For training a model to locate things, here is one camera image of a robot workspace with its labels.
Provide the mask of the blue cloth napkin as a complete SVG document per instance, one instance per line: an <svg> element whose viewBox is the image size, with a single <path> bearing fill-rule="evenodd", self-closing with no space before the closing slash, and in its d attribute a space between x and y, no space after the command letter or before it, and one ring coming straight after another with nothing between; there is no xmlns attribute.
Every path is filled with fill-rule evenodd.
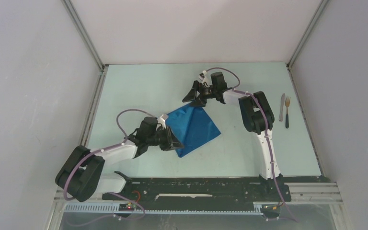
<svg viewBox="0 0 368 230"><path fill-rule="evenodd" d="M175 136L184 145L176 153L182 158L218 137L221 132L202 107L186 104L167 114L165 121Z"/></svg>

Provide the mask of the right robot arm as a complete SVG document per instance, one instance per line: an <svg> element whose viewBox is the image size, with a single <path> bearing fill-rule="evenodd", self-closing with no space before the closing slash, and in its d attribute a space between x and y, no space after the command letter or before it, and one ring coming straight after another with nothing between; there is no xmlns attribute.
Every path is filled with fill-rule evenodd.
<svg viewBox="0 0 368 230"><path fill-rule="evenodd" d="M203 71L199 80L193 82L182 102L189 102L192 107L204 107L208 99L216 99L222 104L237 105L245 129L259 140L262 151L260 177L265 180L276 180L281 172L276 162L272 139L275 116L266 95L262 91L249 93L228 87L222 72L212 73L209 85L205 80L206 73Z"/></svg>

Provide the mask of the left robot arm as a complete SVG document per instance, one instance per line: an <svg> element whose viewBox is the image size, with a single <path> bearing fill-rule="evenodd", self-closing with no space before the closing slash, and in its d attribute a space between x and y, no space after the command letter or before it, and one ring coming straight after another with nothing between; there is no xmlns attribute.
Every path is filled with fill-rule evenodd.
<svg viewBox="0 0 368 230"><path fill-rule="evenodd" d="M55 178L55 183L63 189L65 200L84 202L95 193L114 193L120 199L128 199L132 195L129 178L118 171L105 171L121 161L138 158L151 146L162 151L184 148L166 125L167 118L166 114L145 117L134 132L112 146L97 150L77 146Z"/></svg>

